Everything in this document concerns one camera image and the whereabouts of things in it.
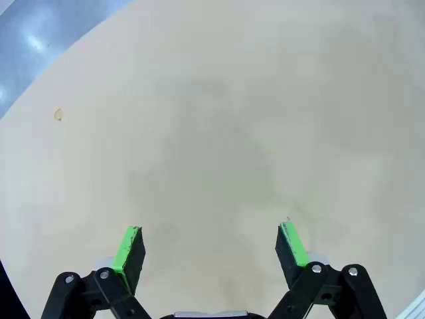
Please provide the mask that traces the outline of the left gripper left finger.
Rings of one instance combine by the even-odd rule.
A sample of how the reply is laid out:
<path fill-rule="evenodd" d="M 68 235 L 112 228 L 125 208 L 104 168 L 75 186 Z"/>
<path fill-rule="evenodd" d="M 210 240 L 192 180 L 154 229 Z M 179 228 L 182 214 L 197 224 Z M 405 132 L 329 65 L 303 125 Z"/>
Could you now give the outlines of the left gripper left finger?
<path fill-rule="evenodd" d="M 52 286 L 42 318 L 93 318 L 109 310 L 115 318 L 149 318 L 135 291 L 145 258 L 141 227 L 127 228 L 111 266 L 85 277 L 59 274 Z"/>

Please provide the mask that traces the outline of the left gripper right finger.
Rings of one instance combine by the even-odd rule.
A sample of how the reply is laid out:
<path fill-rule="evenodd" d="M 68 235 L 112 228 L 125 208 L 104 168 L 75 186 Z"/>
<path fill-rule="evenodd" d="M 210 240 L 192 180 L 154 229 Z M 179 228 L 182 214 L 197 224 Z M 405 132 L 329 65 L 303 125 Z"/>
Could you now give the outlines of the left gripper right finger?
<path fill-rule="evenodd" d="M 307 318 L 314 305 L 327 306 L 334 318 L 386 318 L 366 268 L 335 270 L 310 259 L 291 221 L 279 224 L 275 250 L 288 291 L 269 318 Z"/>

